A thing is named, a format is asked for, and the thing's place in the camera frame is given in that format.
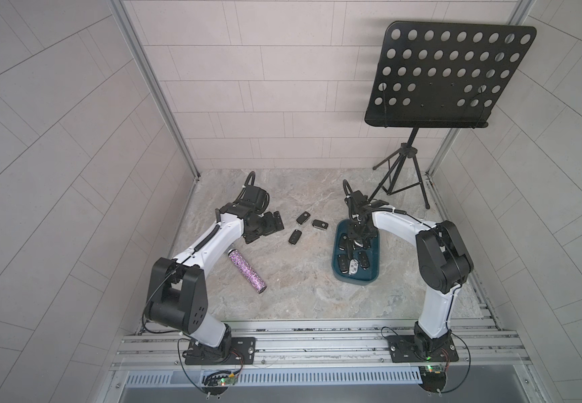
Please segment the black key fob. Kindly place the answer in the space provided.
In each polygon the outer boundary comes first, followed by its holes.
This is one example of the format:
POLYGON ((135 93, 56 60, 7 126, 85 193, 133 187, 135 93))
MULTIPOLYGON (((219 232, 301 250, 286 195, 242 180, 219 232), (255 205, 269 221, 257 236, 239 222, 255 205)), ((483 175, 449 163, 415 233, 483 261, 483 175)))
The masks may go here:
POLYGON ((367 253, 365 251, 361 251, 359 253, 359 263, 360 266, 364 269, 367 270, 370 268, 371 264, 370 264, 370 260, 369 257, 367 255, 367 253))
POLYGON ((337 255, 338 270, 341 274, 347 275, 350 269, 351 259, 346 254, 337 255))
POLYGON ((317 219, 312 221, 312 226, 314 228, 321 229, 321 230, 327 230, 329 228, 328 223, 321 221, 321 220, 317 220, 317 219))
POLYGON ((340 251, 346 251, 348 248, 348 237, 344 233, 339 238, 338 248, 340 251))
POLYGON ((298 229, 294 230, 294 231, 292 232, 292 234, 290 235, 290 237, 289 237, 289 239, 288 239, 288 242, 289 242, 291 245, 296 245, 296 244, 299 242, 300 238, 302 237, 302 234, 303 234, 303 233, 302 233, 302 231, 301 231, 301 230, 298 230, 298 229))

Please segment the teal storage tray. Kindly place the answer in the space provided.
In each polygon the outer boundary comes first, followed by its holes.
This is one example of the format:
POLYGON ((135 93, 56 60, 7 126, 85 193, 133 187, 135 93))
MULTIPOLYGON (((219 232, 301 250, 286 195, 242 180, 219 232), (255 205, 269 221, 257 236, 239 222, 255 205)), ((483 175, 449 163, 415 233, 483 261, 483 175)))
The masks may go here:
POLYGON ((346 251, 340 251, 338 248, 338 241, 340 236, 344 233, 348 237, 348 226, 351 221, 349 219, 342 220, 338 223, 336 227, 336 234, 334 240, 334 251, 332 254, 332 271, 336 279, 344 281, 346 283, 354 285, 367 285, 375 281, 378 278, 380 272, 380 235, 373 240, 371 243, 371 248, 368 250, 359 250, 353 247, 353 243, 348 238, 348 248, 346 251), (359 253, 365 251, 370 260, 370 268, 364 270, 359 263, 358 272, 355 275, 343 275, 338 270, 337 255, 346 254, 351 260, 357 260, 359 262, 359 253))

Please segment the white key fob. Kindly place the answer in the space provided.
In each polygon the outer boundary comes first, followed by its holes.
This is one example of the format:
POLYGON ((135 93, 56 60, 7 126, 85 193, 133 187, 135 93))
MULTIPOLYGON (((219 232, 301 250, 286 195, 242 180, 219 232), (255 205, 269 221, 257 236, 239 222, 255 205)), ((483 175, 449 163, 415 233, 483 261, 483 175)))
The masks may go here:
POLYGON ((351 260, 349 263, 348 274, 355 275, 359 269, 359 262, 357 260, 351 260))

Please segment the black VW key top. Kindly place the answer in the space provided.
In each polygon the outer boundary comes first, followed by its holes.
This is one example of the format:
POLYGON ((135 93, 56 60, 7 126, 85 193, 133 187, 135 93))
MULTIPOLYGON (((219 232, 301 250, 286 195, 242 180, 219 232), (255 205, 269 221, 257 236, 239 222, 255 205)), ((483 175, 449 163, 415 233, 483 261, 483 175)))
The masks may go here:
POLYGON ((309 212, 303 212, 297 217, 296 223, 298 225, 303 225, 304 223, 306 223, 309 220, 310 217, 311 217, 311 214, 309 212))

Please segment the black key fob bottom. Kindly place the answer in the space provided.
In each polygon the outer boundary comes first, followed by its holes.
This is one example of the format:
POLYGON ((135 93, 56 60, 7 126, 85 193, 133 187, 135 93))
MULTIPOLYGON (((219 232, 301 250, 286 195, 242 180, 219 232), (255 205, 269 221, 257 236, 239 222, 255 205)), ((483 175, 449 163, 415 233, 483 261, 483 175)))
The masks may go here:
POLYGON ((347 275, 350 269, 351 259, 346 254, 337 255, 338 270, 341 274, 347 275))

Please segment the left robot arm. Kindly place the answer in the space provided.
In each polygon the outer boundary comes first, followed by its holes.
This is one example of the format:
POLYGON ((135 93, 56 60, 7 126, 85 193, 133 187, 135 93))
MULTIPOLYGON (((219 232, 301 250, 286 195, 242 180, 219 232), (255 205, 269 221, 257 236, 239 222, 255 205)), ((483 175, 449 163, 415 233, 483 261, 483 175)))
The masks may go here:
POLYGON ((212 349, 230 342, 230 327, 208 309, 206 275, 239 238, 252 243, 284 229, 278 211, 259 213, 240 203, 215 211, 215 222, 192 246, 161 258, 151 270, 143 318, 171 327, 212 349))

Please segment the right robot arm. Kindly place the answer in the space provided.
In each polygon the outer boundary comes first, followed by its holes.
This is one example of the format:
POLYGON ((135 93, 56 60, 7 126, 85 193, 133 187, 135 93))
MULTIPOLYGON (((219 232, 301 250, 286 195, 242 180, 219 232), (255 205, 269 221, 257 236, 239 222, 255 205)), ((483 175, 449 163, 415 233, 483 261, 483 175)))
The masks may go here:
POLYGON ((460 289, 474 269, 472 258, 451 221, 434 223, 396 208, 351 213, 353 234, 362 242, 384 230, 417 250, 418 272, 427 285, 422 312, 414 325, 414 344, 422 357, 450 343, 450 316, 460 289))

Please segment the purple glitter tube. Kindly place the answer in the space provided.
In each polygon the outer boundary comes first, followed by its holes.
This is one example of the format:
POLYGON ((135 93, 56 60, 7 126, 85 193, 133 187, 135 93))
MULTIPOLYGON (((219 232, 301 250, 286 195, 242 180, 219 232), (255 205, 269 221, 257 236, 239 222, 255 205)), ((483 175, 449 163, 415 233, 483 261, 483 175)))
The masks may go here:
POLYGON ((247 259, 241 254, 237 249, 231 249, 228 251, 230 261, 235 265, 235 267, 240 271, 241 275, 247 280, 247 282, 257 291, 258 294, 262 294, 267 290, 267 284, 262 277, 257 274, 253 269, 252 265, 247 261, 247 259))

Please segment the left circuit board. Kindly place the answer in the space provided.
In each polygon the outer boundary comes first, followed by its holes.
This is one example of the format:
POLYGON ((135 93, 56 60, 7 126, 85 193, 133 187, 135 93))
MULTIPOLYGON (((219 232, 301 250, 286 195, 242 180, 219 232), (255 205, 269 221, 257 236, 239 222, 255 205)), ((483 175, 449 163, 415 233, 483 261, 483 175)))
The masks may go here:
POLYGON ((202 379, 201 390, 207 396, 220 396, 238 380, 238 375, 227 370, 213 372, 202 379))

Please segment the circuit board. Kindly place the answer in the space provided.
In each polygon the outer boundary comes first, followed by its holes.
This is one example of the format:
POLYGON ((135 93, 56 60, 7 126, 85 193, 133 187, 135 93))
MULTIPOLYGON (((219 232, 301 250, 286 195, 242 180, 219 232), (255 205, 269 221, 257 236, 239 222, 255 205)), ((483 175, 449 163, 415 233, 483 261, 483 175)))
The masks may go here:
POLYGON ((202 379, 201 390, 207 396, 220 396, 238 380, 238 375, 227 370, 213 372, 202 379))
POLYGON ((444 365, 428 363, 419 366, 421 378, 419 386, 428 393, 441 394, 447 384, 447 369, 444 365))

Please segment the right circuit board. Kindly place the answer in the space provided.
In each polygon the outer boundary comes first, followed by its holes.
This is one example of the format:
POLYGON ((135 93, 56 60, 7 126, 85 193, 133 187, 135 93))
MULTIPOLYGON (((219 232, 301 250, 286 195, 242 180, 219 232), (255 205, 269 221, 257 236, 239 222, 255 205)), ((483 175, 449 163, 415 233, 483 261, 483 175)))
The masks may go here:
POLYGON ((447 369, 444 365, 428 363, 419 366, 421 378, 419 386, 428 393, 441 394, 447 384, 447 369))

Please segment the black music stand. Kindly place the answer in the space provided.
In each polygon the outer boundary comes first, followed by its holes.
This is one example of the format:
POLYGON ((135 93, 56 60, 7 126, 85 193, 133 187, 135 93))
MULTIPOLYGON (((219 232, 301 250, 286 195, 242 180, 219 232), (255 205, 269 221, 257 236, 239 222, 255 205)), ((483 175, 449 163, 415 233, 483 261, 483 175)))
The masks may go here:
POLYGON ((420 129, 483 129, 537 36, 533 26, 395 21, 383 36, 364 121, 410 128, 378 191, 395 184, 420 129))

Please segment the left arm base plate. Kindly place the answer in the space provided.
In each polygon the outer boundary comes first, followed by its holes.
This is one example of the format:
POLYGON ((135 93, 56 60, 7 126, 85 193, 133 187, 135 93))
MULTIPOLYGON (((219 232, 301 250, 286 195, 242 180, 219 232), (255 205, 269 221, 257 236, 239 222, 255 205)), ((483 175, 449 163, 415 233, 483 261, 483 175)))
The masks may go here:
POLYGON ((212 348, 191 341, 183 351, 186 365, 242 365, 253 364, 256 351, 256 338, 232 338, 223 341, 219 347, 212 348))

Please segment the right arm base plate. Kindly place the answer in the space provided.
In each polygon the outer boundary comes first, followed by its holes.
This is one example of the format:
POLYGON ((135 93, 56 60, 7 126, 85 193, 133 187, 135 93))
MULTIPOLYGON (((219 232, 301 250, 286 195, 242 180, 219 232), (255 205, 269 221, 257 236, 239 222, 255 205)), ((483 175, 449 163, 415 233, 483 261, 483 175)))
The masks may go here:
POLYGON ((454 363, 459 361, 452 334, 438 339, 427 335, 385 336, 393 363, 454 363))

